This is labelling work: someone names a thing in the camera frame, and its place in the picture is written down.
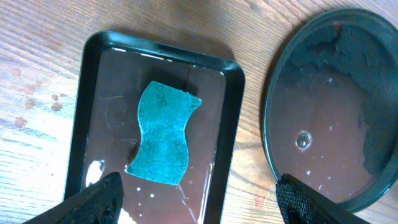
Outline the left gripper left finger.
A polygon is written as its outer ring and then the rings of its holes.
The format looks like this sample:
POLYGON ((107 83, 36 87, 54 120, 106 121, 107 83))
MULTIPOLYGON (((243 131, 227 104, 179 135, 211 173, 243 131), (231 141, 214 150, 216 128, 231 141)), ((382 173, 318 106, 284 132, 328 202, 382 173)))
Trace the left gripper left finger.
POLYGON ((121 175, 112 172, 24 224, 117 224, 123 197, 121 175))

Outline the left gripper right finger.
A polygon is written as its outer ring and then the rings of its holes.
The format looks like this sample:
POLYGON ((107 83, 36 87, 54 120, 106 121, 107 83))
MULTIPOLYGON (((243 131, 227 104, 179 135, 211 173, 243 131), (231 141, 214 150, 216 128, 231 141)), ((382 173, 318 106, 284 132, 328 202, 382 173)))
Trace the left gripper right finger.
POLYGON ((275 192, 286 224, 367 224, 290 174, 281 176, 275 192))

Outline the green kitchen sponge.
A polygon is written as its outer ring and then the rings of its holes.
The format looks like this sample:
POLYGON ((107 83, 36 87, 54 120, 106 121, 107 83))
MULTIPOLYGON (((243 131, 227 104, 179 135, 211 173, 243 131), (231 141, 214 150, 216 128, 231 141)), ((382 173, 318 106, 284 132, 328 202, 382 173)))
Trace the green kitchen sponge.
POLYGON ((185 128, 202 100, 152 81, 137 109, 141 143, 125 172, 151 182, 178 185, 189 164, 185 128))

